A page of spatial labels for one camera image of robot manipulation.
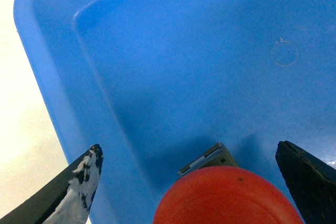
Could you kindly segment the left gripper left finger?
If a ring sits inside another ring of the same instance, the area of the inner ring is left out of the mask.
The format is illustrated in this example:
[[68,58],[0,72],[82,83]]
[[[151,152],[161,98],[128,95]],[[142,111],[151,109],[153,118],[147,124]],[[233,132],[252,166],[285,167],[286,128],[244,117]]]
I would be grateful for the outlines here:
[[86,223],[102,164],[102,148],[95,144],[1,223]]

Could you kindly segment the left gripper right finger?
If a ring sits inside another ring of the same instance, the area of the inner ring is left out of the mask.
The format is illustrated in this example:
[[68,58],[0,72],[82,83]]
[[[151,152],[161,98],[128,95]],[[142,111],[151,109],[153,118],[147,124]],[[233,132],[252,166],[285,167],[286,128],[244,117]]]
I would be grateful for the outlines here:
[[335,223],[335,169],[290,141],[275,158],[305,223]]

